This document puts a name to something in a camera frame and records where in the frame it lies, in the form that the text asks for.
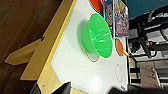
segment orange plate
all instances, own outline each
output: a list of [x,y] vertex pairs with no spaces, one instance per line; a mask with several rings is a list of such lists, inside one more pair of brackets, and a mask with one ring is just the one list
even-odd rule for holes
[[90,0],[92,7],[94,7],[94,9],[99,13],[102,13],[103,11],[103,5],[101,2],[103,2],[103,0]]
[[121,41],[119,39],[115,39],[115,47],[116,47],[117,53],[120,56],[123,56],[124,55],[123,45],[122,45],[122,43],[121,43]]

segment green bowl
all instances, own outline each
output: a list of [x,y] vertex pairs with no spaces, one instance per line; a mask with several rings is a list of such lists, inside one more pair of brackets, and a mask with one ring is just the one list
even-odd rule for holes
[[113,49],[112,35],[104,18],[98,14],[92,14],[89,21],[81,30],[81,41],[87,52],[110,57]]

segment circular mark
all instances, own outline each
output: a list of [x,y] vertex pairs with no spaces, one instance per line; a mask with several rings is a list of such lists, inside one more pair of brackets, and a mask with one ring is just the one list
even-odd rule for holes
[[117,80],[121,82],[123,79],[123,73],[122,73],[122,69],[119,64],[117,64],[115,67],[115,75],[116,75]]

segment floor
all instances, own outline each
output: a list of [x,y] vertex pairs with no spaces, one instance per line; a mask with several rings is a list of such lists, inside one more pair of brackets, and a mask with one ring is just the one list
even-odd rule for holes
[[19,81],[27,64],[12,66],[4,60],[11,52],[41,38],[61,1],[0,0],[0,94],[13,94],[16,88],[34,84]]

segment wooden edge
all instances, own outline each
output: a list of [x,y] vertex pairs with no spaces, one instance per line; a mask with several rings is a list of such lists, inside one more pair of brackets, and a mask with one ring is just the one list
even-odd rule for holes
[[37,48],[40,42],[41,40],[38,39],[24,46],[23,48],[16,50],[7,57],[5,62],[11,65],[18,65],[29,62],[31,56],[33,55],[35,49]]
[[36,48],[32,58],[30,59],[26,69],[24,70],[20,80],[37,80],[44,68],[46,62],[52,59],[54,54],[53,47],[61,38],[60,32],[63,32],[69,18],[69,8],[74,0],[63,0],[52,21],[50,22],[43,37],[44,40]]
[[[64,31],[64,29],[66,27],[66,24],[67,24],[68,19],[69,19],[70,15],[71,15],[71,12],[73,10],[75,2],[76,2],[76,0],[71,0],[72,4],[68,8],[69,11],[67,13],[67,16],[66,16],[66,18],[64,20],[64,23],[62,24],[62,27],[61,27],[61,29],[59,31],[59,34],[58,34],[58,36],[57,36],[57,38],[55,40],[55,43],[54,43],[54,45],[52,47],[52,50],[51,50],[51,52],[49,54],[49,57],[48,57],[48,59],[46,61],[46,64],[45,64],[45,66],[44,66],[44,68],[42,70],[42,73],[40,74],[40,77],[39,77],[38,81],[37,81],[37,84],[38,84],[38,86],[39,86],[39,88],[40,88],[40,90],[41,90],[41,92],[43,94],[50,94],[50,93],[52,93],[53,91],[55,91],[56,89],[58,89],[62,85],[60,83],[58,77],[54,73],[54,71],[53,71],[53,69],[52,69],[52,67],[50,65],[50,62],[51,62],[52,57],[54,55],[54,52],[55,52],[55,50],[57,48],[59,40],[60,40],[60,38],[62,36],[62,33],[63,33],[63,31]],[[62,5],[60,6],[60,10],[59,11],[63,11],[65,9],[65,6],[64,6],[65,3],[67,3],[66,0],[64,0],[62,2]],[[71,94],[87,94],[87,93],[82,92],[82,91],[77,90],[77,89],[74,89],[74,88],[71,88]]]

